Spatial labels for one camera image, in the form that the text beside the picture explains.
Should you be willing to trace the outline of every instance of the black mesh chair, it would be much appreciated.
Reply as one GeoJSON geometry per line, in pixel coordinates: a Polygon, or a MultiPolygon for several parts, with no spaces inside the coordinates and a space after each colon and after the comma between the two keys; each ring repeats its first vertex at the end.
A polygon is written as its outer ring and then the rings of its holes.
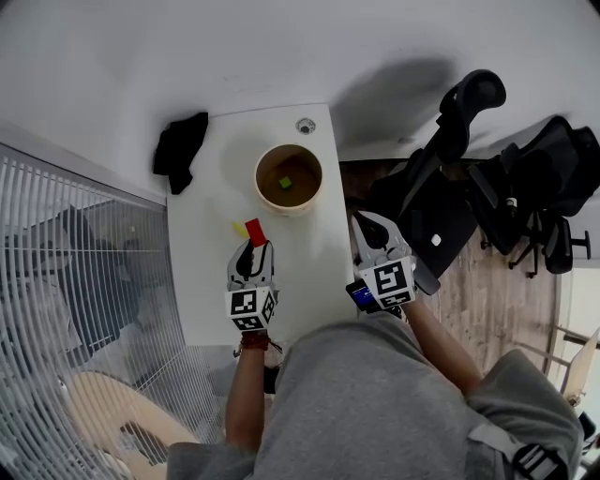
{"type": "Polygon", "coordinates": [[[117,340],[121,330],[136,320],[141,286],[121,278],[119,269],[127,265],[125,252],[96,239],[81,210],[70,206],[56,220],[71,247],[72,260],[57,278],[82,341],[81,351],[73,354],[73,362],[79,364],[117,340]]]}
{"type": "Polygon", "coordinates": [[[477,222],[459,185],[441,172],[461,161],[469,146],[471,122],[506,100],[504,85],[488,70],[476,70],[450,90],[440,104],[440,126],[406,168],[373,183],[367,208],[394,220],[419,259],[416,285],[433,294],[438,277],[471,238],[477,222]]]}
{"type": "Polygon", "coordinates": [[[586,247],[591,257],[589,235],[571,238],[563,218],[576,215],[600,187],[600,146],[588,127],[572,129],[555,116],[523,148],[509,145],[501,156],[471,166],[469,174],[472,209],[488,242],[508,255],[523,235],[530,237],[509,268],[533,252],[534,269],[527,276],[535,277],[538,246],[555,274],[571,270],[572,246],[586,247]]]}

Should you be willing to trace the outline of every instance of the white wall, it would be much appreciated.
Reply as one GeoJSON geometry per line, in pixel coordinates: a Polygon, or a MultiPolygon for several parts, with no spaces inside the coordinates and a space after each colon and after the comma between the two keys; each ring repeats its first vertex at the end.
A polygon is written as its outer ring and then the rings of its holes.
{"type": "Polygon", "coordinates": [[[600,269],[574,268],[569,329],[590,336],[600,327],[600,269]]]}
{"type": "Polygon", "coordinates": [[[176,117],[328,102],[343,158],[400,137],[406,155],[475,68],[508,100],[474,149],[553,113],[600,134],[587,0],[14,0],[1,15],[0,120],[161,194],[151,156],[176,117]]]}
{"type": "Polygon", "coordinates": [[[584,238],[585,231],[590,233],[592,245],[592,259],[587,260],[586,250],[582,247],[573,247],[573,256],[576,264],[593,268],[600,268],[600,190],[596,191],[581,211],[573,218],[569,218],[571,235],[574,238],[584,238]]]}

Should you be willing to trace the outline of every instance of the bracelet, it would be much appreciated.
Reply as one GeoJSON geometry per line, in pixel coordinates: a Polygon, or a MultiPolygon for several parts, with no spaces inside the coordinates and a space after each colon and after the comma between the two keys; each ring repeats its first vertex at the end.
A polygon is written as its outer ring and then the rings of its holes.
{"type": "Polygon", "coordinates": [[[258,332],[246,332],[242,334],[242,341],[240,342],[240,350],[251,350],[261,349],[265,352],[269,348],[271,338],[265,333],[258,332]]]}

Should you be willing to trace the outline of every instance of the white table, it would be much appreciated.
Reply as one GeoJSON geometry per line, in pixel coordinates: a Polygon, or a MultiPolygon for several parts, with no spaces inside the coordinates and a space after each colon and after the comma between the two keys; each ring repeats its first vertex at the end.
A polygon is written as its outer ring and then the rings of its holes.
{"type": "Polygon", "coordinates": [[[269,335],[293,340],[314,328],[356,316],[345,287],[352,254],[329,109],[302,105],[212,118],[191,165],[191,185],[168,198],[172,274],[187,345],[237,345],[240,332],[226,317],[227,263],[245,241],[232,222],[261,221],[275,249],[280,290],[269,335]],[[316,124],[309,135],[296,122],[316,124]],[[280,217],[261,206],[253,186],[263,153],[297,143],[322,164],[322,190],[302,217],[280,217]]]}

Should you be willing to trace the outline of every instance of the chair armrest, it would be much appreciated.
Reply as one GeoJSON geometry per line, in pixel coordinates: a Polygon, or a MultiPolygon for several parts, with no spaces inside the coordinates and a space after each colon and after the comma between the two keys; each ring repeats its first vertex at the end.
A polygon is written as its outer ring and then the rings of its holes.
{"type": "Polygon", "coordinates": [[[416,286],[427,295],[434,294],[441,287],[440,281],[435,278],[435,275],[433,275],[425,263],[418,257],[416,268],[414,269],[414,283],[416,283],[416,286]]]}
{"type": "Polygon", "coordinates": [[[494,187],[486,179],[486,176],[482,174],[481,170],[477,165],[472,165],[467,171],[471,179],[477,185],[481,193],[484,194],[492,208],[498,208],[498,194],[494,187]]]}

